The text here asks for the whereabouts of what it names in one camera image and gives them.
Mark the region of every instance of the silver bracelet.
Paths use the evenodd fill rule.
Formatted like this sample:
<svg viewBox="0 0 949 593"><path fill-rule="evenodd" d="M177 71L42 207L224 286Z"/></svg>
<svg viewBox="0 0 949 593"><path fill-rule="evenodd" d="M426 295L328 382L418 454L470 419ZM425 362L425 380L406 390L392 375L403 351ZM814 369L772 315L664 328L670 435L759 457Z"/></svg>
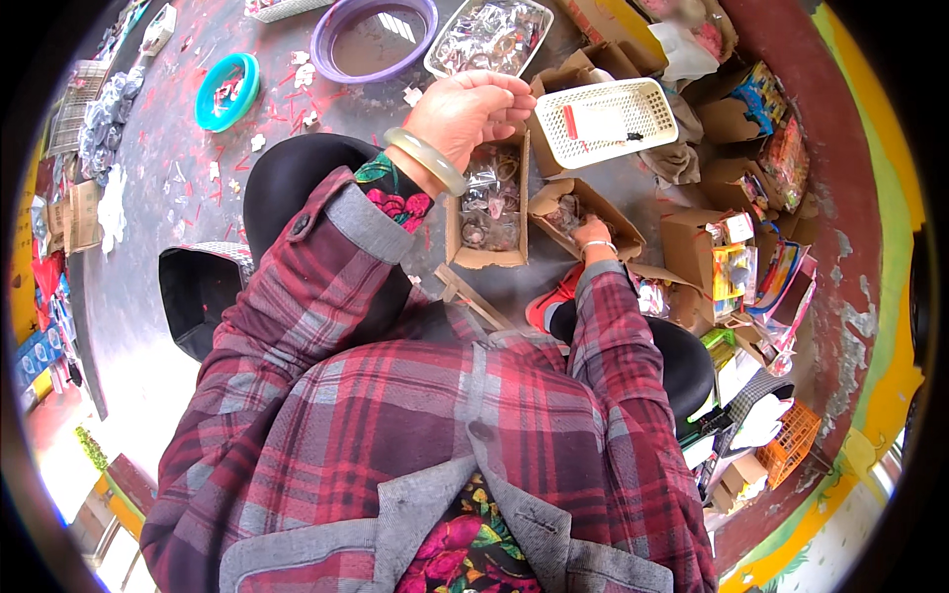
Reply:
<svg viewBox="0 0 949 593"><path fill-rule="evenodd" d="M468 189L468 183L444 155L425 140L410 134L403 128L389 128L382 135L386 145L400 148L419 165L428 169L432 175L445 185L445 191L455 197Z"/></svg>
<svg viewBox="0 0 949 593"><path fill-rule="evenodd" d="M620 256L620 252L616 249L616 246L610 243L609 241L587 241L580 248L580 255L583 256L586 253L586 248L588 248L591 245L608 245L609 248L613 250L613 255L616 255L617 257Z"/></svg>

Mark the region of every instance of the purple plastic basin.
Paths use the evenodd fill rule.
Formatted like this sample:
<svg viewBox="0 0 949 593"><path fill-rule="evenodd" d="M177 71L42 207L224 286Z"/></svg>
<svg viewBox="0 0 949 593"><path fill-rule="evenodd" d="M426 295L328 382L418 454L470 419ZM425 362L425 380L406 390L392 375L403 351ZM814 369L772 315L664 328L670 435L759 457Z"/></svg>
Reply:
<svg viewBox="0 0 949 593"><path fill-rule="evenodd" d="M344 74L333 64L333 43L339 35L341 27L348 24L354 16L365 13L369 9L382 6L403 6L417 12L425 21L425 37L412 52L398 63L386 69L362 76ZM313 30L313 37L309 41L309 53L317 71L331 81L337 83L378 83L394 78L403 70L412 65L428 49L438 33L438 8L433 0L339 0L333 8L326 11L323 18Z"/></svg>

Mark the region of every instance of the hand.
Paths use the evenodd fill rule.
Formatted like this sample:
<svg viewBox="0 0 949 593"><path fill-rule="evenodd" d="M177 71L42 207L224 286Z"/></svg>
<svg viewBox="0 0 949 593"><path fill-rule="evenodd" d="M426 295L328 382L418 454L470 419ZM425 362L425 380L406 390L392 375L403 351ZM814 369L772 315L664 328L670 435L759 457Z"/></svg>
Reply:
<svg viewBox="0 0 949 593"><path fill-rule="evenodd" d="M610 241L609 229L606 227L606 224L600 217L596 214L587 214L584 218L584 224L579 229L573 232L573 240L576 241L577 247L584 254L584 263L587 265L592 264L593 262L598 262L604 259L619 259L616 256L616 253L609 248L608 245L591 245L584 250L584 245L590 241Z"/></svg>
<svg viewBox="0 0 949 593"><path fill-rule="evenodd" d="M526 120L536 105L530 87L521 79L470 70L432 83L402 127L434 146L464 173L478 144L509 137L515 130L511 122ZM444 189L431 174L416 179L425 177L424 167L406 163L403 168L402 163L412 159L402 150L390 146L385 153L429 195L426 185L433 191Z"/></svg>

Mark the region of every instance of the jacket cuff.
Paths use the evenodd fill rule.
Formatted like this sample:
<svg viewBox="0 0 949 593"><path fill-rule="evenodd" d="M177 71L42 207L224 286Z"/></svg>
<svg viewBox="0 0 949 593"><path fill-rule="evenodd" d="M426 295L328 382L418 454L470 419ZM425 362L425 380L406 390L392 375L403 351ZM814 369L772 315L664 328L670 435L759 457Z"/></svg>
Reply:
<svg viewBox="0 0 949 593"><path fill-rule="evenodd" d="M324 209L326 218L353 245L390 265L396 265L415 238L386 216L355 183L346 183Z"/></svg>
<svg viewBox="0 0 949 593"><path fill-rule="evenodd" d="M620 274L626 275L626 268L615 259L602 259L599 262L593 262L584 269L584 273L580 274L575 294L579 297L594 278L609 271L618 271Z"/></svg>

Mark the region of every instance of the water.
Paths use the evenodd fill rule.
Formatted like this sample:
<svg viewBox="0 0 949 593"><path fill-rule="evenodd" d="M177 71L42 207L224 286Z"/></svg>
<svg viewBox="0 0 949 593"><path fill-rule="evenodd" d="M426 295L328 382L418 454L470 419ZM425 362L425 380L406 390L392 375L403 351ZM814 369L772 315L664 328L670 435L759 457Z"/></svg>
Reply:
<svg viewBox="0 0 949 593"><path fill-rule="evenodd" d="M331 49L344 74L364 76L400 62L425 37L425 21L407 7L383 5L353 15Z"/></svg>

